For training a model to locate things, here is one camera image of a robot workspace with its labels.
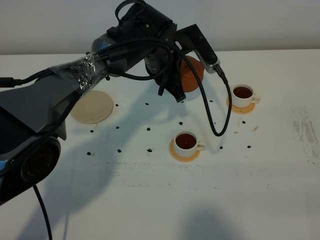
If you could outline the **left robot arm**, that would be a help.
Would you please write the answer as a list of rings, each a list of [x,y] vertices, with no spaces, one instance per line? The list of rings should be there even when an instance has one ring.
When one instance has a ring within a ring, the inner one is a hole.
[[[65,139],[65,119],[75,104],[109,76],[145,62],[148,79],[163,91],[180,61],[173,51],[176,24],[142,0],[127,0],[128,12],[92,43],[84,57],[26,79],[0,80],[0,202],[8,202],[46,178]]]

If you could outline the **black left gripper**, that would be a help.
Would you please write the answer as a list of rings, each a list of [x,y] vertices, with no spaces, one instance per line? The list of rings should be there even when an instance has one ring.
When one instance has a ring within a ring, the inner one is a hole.
[[[167,90],[177,103],[186,98],[182,86],[180,67],[182,64],[182,48],[177,43],[146,42],[147,53],[144,57],[145,69],[148,73],[145,80],[155,80],[159,85],[158,95]]]

